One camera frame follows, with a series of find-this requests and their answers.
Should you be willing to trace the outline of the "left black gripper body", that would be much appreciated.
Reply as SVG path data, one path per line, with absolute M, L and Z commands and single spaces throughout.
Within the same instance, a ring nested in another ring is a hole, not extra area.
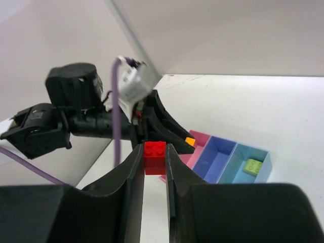
M 133 147 L 146 140 L 146 98 L 135 104 L 132 120 L 128 121 L 120 107 L 106 111 L 103 102 L 92 97 L 87 107 L 81 98 L 73 98 L 70 132 L 75 136 L 129 140 Z

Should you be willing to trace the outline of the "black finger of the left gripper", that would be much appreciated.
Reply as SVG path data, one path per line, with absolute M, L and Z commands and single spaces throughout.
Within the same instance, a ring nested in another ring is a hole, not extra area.
M 178 124 L 163 106 L 157 90 L 146 97 L 146 140 L 172 144 L 178 154 L 192 154 L 185 139 L 193 136 Z

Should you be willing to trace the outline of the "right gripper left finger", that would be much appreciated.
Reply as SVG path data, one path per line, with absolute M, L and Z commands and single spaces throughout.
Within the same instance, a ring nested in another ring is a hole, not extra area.
M 139 242 L 143 146 L 79 190 L 70 185 L 1 188 L 1 242 Z

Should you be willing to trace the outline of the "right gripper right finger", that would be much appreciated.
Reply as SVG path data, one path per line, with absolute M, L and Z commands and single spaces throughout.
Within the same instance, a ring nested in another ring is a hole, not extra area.
M 170 242 L 323 242 L 305 193 L 287 183 L 209 184 L 166 147 Z

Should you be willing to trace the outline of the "red orange lego stack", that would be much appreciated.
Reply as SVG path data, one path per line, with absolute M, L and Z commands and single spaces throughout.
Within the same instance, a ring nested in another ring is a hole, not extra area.
M 143 155 L 146 175 L 161 176 L 166 174 L 166 142 L 145 142 Z

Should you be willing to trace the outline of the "green lego brick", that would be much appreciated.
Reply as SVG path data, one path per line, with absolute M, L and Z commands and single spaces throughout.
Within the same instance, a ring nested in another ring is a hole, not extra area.
M 243 168 L 243 171 L 249 175 L 257 176 L 263 163 L 261 161 L 249 158 Z

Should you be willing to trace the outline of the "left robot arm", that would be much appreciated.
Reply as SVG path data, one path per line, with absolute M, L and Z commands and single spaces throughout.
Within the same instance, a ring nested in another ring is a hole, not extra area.
M 19 111 L 10 127 L 1 133 L 29 159 L 58 148 L 70 149 L 70 136 L 113 137 L 113 110 L 104 106 L 102 82 L 91 63 L 72 63 L 52 68 L 45 86 L 50 103 L 40 103 Z M 147 141 L 164 141 L 178 154 L 191 154 L 194 147 L 187 143 L 190 133 L 165 110 L 158 92 L 153 90 L 131 108 L 131 115 L 118 108 L 121 138 L 132 146 Z

